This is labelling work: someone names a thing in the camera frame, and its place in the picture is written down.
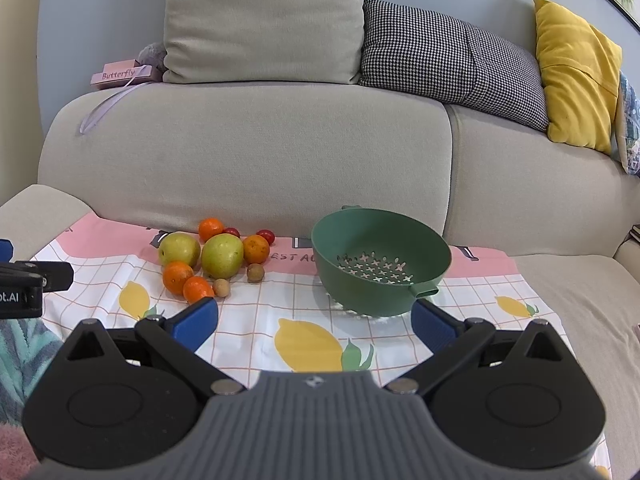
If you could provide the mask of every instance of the yellow pillow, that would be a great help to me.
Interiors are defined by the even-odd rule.
[[[622,49],[569,9],[548,0],[533,2],[547,136],[610,153]]]

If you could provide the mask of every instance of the cherry tomato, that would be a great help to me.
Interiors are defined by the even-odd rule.
[[[256,234],[267,240],[269,245],[273,245],[274,241],[276,241],[276,235],[268,229],[260,229]]]
[[[229,233],[230,235],[237,236],[238,238],[240,237],[240,231],[238,231],[238,229],[236,229],[235,227],[227,227],[222,232],[223,233]]]

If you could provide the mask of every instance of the houndstooth pillow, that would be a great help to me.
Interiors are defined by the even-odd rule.
[[[459,104],[545,132],[540,67],[527,50],[431,10],[364,1],[358,84]]]

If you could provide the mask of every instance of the blue gripper pad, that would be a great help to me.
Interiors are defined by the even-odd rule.
[[[411,309],[411,327],[415,335],[434,354],[455,341],[465,324],[426,300],[418,300]]]
[[[14,246],[9,240],[0,239],[0,262],[10,262],[14,257]]]
[[[213,298],[202,298],[164,324],[164,329],[192,352],[200,348],[217,327],[218,304]]]

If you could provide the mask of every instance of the sofa armrest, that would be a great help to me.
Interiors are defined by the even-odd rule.
[[[636,281],[640,282],[640,244],[627,240],[620,245],[614,258],[628,270]]]
[[[34,184],[0,207],[0,238],[14,245],[14,260],[29,260],[89,212],[76,197]]]

